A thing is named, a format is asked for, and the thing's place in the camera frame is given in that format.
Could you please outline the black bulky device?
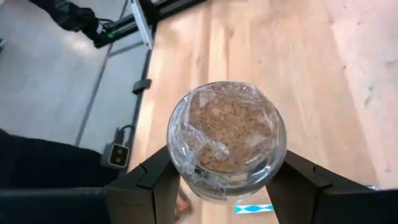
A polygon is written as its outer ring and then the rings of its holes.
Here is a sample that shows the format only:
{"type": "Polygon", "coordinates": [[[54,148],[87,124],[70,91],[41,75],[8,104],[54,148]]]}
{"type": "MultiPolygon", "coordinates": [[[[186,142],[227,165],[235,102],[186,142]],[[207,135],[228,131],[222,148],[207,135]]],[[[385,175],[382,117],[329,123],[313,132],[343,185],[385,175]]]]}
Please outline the black bulky device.
{"type": "Polygon", "coordinates": [[[103,40],[103,25],[91,8],[80,7],[69,0],[28,0],[44,10],[67,31],[84,33],[93,42],[103,40]]]}

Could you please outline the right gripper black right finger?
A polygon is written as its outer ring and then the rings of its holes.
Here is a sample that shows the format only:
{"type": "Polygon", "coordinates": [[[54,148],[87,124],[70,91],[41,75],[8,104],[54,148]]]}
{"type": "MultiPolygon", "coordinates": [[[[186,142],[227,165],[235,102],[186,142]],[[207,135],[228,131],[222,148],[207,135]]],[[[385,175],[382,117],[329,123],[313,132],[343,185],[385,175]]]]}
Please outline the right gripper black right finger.
{"type": "Polygon", "coordinates": [[[324,178],[316,165],[287,151],[278,173],[266,185],[279,224],[313,224],[324,178]]]}

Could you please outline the large black object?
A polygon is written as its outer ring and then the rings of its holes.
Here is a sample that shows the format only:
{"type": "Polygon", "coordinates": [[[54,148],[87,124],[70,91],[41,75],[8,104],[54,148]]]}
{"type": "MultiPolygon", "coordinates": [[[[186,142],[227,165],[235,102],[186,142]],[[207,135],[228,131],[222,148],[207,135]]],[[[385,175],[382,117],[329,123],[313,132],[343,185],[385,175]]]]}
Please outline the large black object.
{"type": "Polygon", "coordinates": [[[102,187],[118,174],[96,151],[0,129],[0,189],[102,187]]]}

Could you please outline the small cork-stoppered glass jar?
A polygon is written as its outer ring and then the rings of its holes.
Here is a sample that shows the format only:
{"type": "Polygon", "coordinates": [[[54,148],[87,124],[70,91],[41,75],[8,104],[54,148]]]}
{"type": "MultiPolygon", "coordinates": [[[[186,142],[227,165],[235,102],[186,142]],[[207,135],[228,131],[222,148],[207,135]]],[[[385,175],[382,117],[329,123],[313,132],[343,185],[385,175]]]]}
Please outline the small cork-stoppered glass jar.
{"type": "Polygon", "coordinates": [[[277,108],[256,86],[213,82],[178,102],[167,148],[195,195],[225,203],[271,181],[287,153],[287,133],[277,108]]]}

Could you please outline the white edge strip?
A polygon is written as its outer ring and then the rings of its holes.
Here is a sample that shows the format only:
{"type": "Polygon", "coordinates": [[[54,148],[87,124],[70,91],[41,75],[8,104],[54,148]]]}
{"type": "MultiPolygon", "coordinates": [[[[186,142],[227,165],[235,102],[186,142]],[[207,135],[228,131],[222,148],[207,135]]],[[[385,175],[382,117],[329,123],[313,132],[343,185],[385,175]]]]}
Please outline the white edge strip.
{"type": "Polygon", "coordinates": [[[142,37],[143,43],[149,50],[153,49],[154,40],[152,32],[149,29],[144,11],[139,0],[130,0],[131,11],[136,21],[139,33],[142,37]]]}

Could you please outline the black table clamp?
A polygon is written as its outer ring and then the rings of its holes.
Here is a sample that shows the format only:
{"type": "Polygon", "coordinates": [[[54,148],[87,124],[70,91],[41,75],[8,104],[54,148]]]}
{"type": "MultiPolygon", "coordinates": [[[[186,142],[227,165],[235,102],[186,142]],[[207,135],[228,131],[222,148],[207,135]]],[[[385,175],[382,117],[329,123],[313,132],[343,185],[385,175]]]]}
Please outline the black table clamp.
{"type": "Polygon", "coordinates": [[[132,88],[132,93],[135,95],[138,95],[142,93],[143,91],[147,90],[150,88],[152,84],[152,80],[147,78],[145,80],[139,80],[134,83],[133,88],[132,88]]]}

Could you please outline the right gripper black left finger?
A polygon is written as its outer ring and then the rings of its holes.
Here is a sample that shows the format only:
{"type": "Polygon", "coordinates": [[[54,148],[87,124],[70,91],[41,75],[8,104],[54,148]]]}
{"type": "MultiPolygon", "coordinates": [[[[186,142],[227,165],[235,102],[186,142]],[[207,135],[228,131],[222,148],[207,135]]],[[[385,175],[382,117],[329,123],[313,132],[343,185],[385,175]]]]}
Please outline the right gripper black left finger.
{"type": "Polygon", "coordinates": [[[111,224],[174,224],[180,175],[167,147],[106,187],[111,224]]]}

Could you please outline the silver spoon blue handle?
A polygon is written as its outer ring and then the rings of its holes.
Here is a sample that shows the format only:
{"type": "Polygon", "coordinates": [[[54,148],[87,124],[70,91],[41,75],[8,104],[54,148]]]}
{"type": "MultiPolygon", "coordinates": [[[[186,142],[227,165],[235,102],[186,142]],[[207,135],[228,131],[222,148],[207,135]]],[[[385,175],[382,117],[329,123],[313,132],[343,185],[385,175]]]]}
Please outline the silver spoon blue handle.
{"type": "MultiPolygon", "coordinates": [[[[388,192],[378,192],[372,185],[362,185],[339,175],[330,174],[330,180],[324,179],[324,187],[320,189],[315,207],[313,224],[331,223],[338,220],[379,220],[378,215],[389,212],[385,210],[384,202],[388,192]]],[[[236,214],[274,211],[269,204],[237,204],[236,214]]]]}

